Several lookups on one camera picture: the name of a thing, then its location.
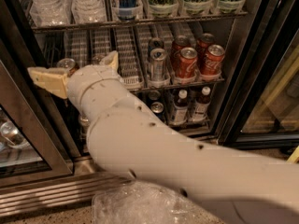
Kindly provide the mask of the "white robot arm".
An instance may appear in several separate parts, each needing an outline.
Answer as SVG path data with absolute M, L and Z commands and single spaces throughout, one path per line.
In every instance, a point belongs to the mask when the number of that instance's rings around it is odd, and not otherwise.
M 191 139 L 125 87 L 110 52 L 75 72 L 31 67 L 34 83 L 90 122 L 86 143 L 105 170 L 182 191 L 227 224 L 299 224 L 299 165 Z

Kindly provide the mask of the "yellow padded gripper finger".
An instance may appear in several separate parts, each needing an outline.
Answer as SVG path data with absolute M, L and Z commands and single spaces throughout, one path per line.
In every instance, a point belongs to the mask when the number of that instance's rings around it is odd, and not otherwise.
M 116 50 L 111 51 L 101 60 L 100 64 L 107 65 L 117 71 L 119 68 L 119 53 Z
M 29 67 L 30 78 L 37 87 L 62 98 L 67 98 L 68 71 L 64 68 Z

